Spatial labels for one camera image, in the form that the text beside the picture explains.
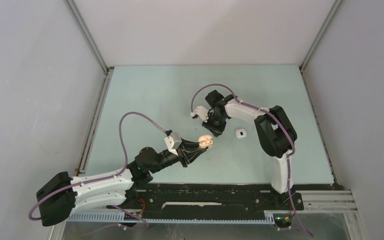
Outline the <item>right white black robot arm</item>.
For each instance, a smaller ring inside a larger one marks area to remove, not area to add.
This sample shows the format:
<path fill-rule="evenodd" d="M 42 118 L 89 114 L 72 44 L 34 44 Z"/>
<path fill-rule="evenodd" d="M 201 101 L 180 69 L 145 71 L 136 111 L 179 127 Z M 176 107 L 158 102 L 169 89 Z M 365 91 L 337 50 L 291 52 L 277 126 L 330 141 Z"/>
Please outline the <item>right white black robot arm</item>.
<path fill-rule="evenodd" d="M 228 119 L 254 124 L 261 148 L 273 159 L 271 187 L 275 192 L 270 196 L 271 204 L 277 209 L 288 206 L 291 202 L 288 191 L 293 186 L 290 158 L 295 153 L 298 136 L 284 109 L 279 105 L 272 108 L 253 106 L 234 94 L 223 96 L 217 90 L 208 93 L 205 100 L 210 108 L 193 107 L 190 115 L 200 118 L 202 126 L 214 137 L 224 132 Z"/>

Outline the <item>pink earbud charging case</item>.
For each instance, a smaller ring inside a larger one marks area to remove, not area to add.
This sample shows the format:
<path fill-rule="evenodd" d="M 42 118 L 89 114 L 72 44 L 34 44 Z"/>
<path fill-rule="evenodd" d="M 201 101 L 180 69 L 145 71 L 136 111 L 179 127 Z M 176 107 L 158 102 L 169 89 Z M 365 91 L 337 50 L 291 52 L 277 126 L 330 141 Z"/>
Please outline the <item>pink earbud charging case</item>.
<path fill-rule="evenodd" d="M 213 137 L 209 134 L 202 135 L 198 138 L 198 145 L 200 148 L 207 149 L 212 147 L 214 144 Z"/>

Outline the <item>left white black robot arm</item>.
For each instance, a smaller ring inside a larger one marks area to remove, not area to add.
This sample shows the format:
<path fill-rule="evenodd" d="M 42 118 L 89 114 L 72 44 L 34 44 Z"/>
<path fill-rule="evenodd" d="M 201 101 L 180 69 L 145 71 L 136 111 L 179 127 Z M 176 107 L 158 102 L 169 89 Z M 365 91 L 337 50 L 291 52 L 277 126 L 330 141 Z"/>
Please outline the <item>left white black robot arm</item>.
<path fill-rule="evenodd" d="M 153 174 L 176 163 L 186 168 L 214 144 L 210 135 L 197 142 L 167 136 L 167 148 L 156 152 L 142 148 L 126 167 L 92 176 L 56 174 L 36 192 L 38 210 L 44 227 L 67 220 L 70 216 L 104 206 L 133 208 L 138 202 L 137 189 L 153 180 Z"/>

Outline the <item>white earbud charging case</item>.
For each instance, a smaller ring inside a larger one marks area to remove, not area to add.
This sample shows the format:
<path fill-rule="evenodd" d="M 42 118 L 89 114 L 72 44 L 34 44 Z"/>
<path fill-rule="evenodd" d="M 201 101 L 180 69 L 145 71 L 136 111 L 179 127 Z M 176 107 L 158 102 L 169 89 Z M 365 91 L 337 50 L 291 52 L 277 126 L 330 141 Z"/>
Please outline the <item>white earbud charging case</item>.
<path fill-rule="evenodd" d="M 247 137 L 247 131 L 245 129 L 237 129 L 235 131 L 235 136 L 238 138 L 238 139 L 243 139 L 243 138 L 246 138 Z"/>

